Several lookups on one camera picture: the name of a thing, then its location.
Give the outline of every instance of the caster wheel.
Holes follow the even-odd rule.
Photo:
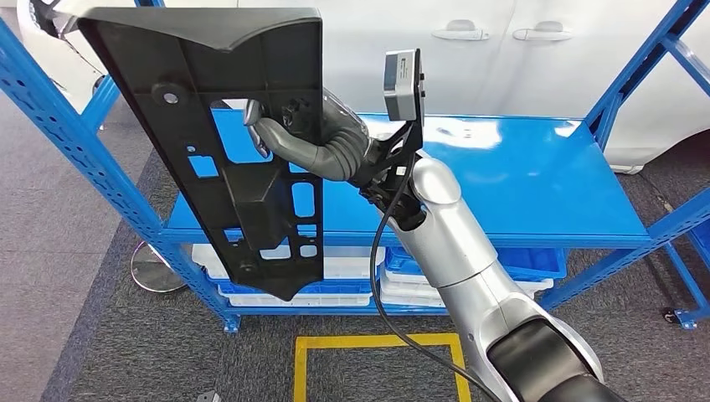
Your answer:
[[[678,320],[678,316],[676,315],[676,310],[670,307],[663,310],[663,319],[671,324],[679,325],[681,323],[681,321]]]

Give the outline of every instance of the blue shelf frame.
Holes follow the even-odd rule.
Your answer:
[[[670,54],[710,96],[710,69],[681,41],[680,37],[703,12],[708,0],[678,0],[661,20],[651,36],[641,45],[629,64],[621,71],[599,102],[584,119],[589,125],[599,145],[604,149],[616,112],[634,89],[643,81],[658,61]],[[547,291],[541,303],[546,308],[554,308],[565,301],[588,290],[590,287],[621,271],[629,264],[664,248],[671,257],[688,291],[698,304],[693,311],[676,309],[675,314],[681,326],[693,329],[697,321],[710,318],[710,303],[692,278],[690,271],[670,243],[677,237],[688,234],[697,252],[710,267],[710,250],[701,242],[693,230],[710,219],[710,188],[706,188],[685,202],[680,208],[659,219],[648,229],[651,241],[634,250],[616,250],[592,265],[564,285]]]
[[[136,4],[141,5],[148,1],[151,1],[152,5],[162,6],[162,0],[136,0]],[[602,150],[606,146],[619,107],[664,54],[670,53],[676,58],[710,95],[710,70],[679,39],[707,6],[708,1],[710,0],[678,0],[585,117],[584,122]],[[177,234],[173,233],[174,230],[164,228],[159,216],[96,136],[98,127],[118,96],[118,90],[110,77],[106,77],[101,83],[95,97],[79,115],[34,62],[10,29],[0,22],[0,88],[106,198],[123,219],[165,258],[202,302],[224,321],[226,331],[237,331],[239,318],[249,314],[370,315],[377,313],[373,306],[345,308],[230,306],[227,299],[217,293],[216,286],[206,279],[201,267],[192,262],[190,256],[177,242]],[[633,250],[613,252],[563,286],[547,292],[542,299],[543,305],[547,308],[558,306],[633,261],[668,245],[670,240],[697,227],[708,217],[710,217],[710,189],[701,192],[653,224],[648,229],[650,241],[647,244]],[[192,235],[202,239],[200,233]],[[671,259],[677,265],[682,264],[679,258],[674,258],[672,247],[668,245],[666,251],[671,254]],[[682,273],[682,277],[684,280],[689,278],[690,281],[687,283],[694,283],[689,275],[684,276]],[[697,285],[695,288],[691,286],[691,292],[694,296],[698,293],[702,295]],[[697,300],[700,308],[694,312],[680,312],[678,314],[680,319],[685,317],[688,320],[697,320],[710,313],[707,300],[704,297]],[[387,309],[395,315],[445,314],[443,308],[433,307],[389,306]]]

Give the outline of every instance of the black plastic panel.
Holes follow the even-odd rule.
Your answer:
[[[210,111],[222,99],[254,99],[267,116],[283,122],[298,105],[305,124],[291,133],[321,144],[322,22],[317,11],[95,8],[79,27],[160,153],[232,282],[290,300],[304,285],[322,280],[322,180],[290,172],[278,157],[231,162]],[[199,178],[188,160],[193,156],[211,157],[218,176]],[[315,213],[297,217],[291,186],[304,182],[313,187]],[[300,236],[298,224],[315,225],[316,238]],[[233,228],[241,228],[244,239],[229,241],[224,230]],[[260,250],[274,249],[283,240],[288,240],[291,258],[261,258]],[[316,246],[316,255],[303,256],[305,245]]]

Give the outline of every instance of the black cable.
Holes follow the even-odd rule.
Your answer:
[[[402,182],[399,184],[399,187],[397,188],[397,192],[394,194],[394,197],[392,197],[390,205],[384,211],[384,215],[382,215],[382,220],[380,220],[377,232],[375,232],[375,238],[373,240],[373,249],[370,250],[370,287],[373,291],[375,307],[378,309],[379,316],[383,319],[384,323],[387,324],[390,331],[394,332],[394,334],[397,335],[400,339],[402,339],[404,343],[416,349],[417,352],[422,353],[424,356],[436,361],[436,363],[439,363],[447,369],[459,374],[461,377],[474,384],[478,389],[480,389],[484,394],[486,394],[488,398],[490,398],[494,402],[501,402],[501,400],[495,394],[493,394],[493,391],[486,387],[479,379],[473,377],[468,372],[466,372],[465,369],[453,364],[452,362],[442,358],[441,356],[435,353],[432,353],[431,351],[424,348],[422,345],[418,344],[415,340],[408,337],[407,334],[400,331],[399,328],[395,327],[394,324],[389,321],[389,317],[387,316],[387,313],[385,312],[384,307],[382,305],[382,300],[380,300],[376,278],[377,272],[375,266],[377,259],[377,249],[379,247],[379,240],[382,237],[384,226],[387,224],[389,217],[392,216],[392,212],[394,211],[394,207],[397,205],[397,201],[399,201],[399,198],[402,197],[402,193],[404,193],[404,189],[407,187],[409,178],[412,175],[412,169],[414,168],[414,160],[415,156],[414,154],[412,154],[411,158],[407,161],[407,167],[404,171]]]

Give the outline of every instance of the car door handle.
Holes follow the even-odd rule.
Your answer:
[[[522,28],[513,31],[512,37],[517,40],[537,42],[558,42],[573,37],[572,31],[566,29],[559,21],[542,21],[534,28]]]
[[[488,32],[477,28],[470,19],[454,19],[446,24],[446,28],[432,31],[432,36],[447,40],[488,40]]]

